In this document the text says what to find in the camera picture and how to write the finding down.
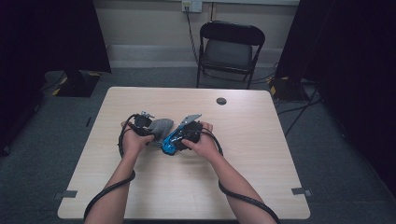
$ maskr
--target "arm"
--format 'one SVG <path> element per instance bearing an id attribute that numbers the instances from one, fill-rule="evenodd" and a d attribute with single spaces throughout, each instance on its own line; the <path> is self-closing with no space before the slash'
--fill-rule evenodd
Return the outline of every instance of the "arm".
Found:
<path id="1" fill-rule="evenodd" d="M 119 166 L 110 177 L 105 188 L 131 176 L 137 156 L 152 141 L 153 135 L 139 136 L 133 130 L 124 134 L 122 147 L 124 155 Z M 122 223 L 128 198 L 130 183 L 110 191 L 101 198 L 85 219 L 85 223 Z"/>
<path id="2" fill-rule="evenodd" d="M 201 123 L 205 129 L 212 132 L 213 125 Z M 202 134 L 200 141 L 196 144 L 186 139 L 183 139 L 182 143 L 209 161 L 224 188 L 263 203 L 256 190 L 219 154 L 214 141 L 209 136 Z M 230 196 L 227 196 L 227 200 L 240 223 L 276 223 L 268 213 L 255 205 Z"/>

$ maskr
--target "chair seat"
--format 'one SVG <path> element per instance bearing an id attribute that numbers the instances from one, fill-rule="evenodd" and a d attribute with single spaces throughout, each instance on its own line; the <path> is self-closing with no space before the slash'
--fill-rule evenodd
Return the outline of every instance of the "chair seat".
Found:
<path id="1" fill-rule="evenodd" d="M 251 60 L 250 45 L 208 40 L 202 64 L 248 71 L 251 68 Z"/>

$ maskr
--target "wooden table top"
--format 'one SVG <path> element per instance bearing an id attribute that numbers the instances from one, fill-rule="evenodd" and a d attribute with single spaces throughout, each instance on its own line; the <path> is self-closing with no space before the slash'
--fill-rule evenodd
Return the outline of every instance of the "wooden table top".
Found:
<path id="1" fill-rule="evenodd" d="M 217 104 L 218 98 L 226 105 Z M 187 116 L 214 125 L 224 157 L 245 177 L 279 218 L 305 219 L 310 211 L 272 98 L 267 91 L 113 87 L 107 92 L 63 198 L 61 218 L 83 218 L 120 162 L 120 123 L 146 111 L 172 119 Z M 127 219 L 235 219 L 210 164 L 191 150 L 175 156 L 148 147 L 137 159 L 125 211 Z"/>

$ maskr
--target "black folding chair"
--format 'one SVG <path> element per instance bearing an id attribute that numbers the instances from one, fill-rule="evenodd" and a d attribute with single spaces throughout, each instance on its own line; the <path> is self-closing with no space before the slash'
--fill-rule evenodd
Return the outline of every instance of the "black folding chair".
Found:
<path id="1" fill-rule="evenodd" d="M 200 85 L 201 69 L 229 72 L 247 77 L 250 88 L 256 62 L 265 41 L 264 33 L 252 25 L 227 21 L 210 21 L 200 30 L 200 48 L 196 88 Z"/>

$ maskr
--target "gray carpet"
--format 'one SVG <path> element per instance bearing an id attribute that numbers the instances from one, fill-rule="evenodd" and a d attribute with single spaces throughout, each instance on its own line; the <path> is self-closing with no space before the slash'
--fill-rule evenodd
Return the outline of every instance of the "gray carpet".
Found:
<path id="1" fill-rule="evenodd" d="M 273 72 L 258 68 L 255 79 Z M 47 73 L 48 84 L 60 72 Z M 45 91 L 38 112 L 0 158 L 0 223 L 81 223 L 57 217 L 56 192 L 67 188 L 106 91 L 112 86 L 194 88 L 196 68 L 113 69 L 103 74 L 91 98 L 53 97 Z M 244 89 L 244 83 L 204 77 L 204 83 Z M 268 90 L 265 83 L 251 89 Z M 314 87 L 305 86 L 308 94 Z M 277 102 L 278 112 L 303 105 Z M 299 110 L 279 115 L 286 131 Z M 282 223 L 396 223 L 396 202 L 361 154 L 342 137 L 337 119 L 322 103 L 308 107 L 287 135 L 311 217 Z M 204 223 L 203 221 L 126 221 L 125 223 Z"/>

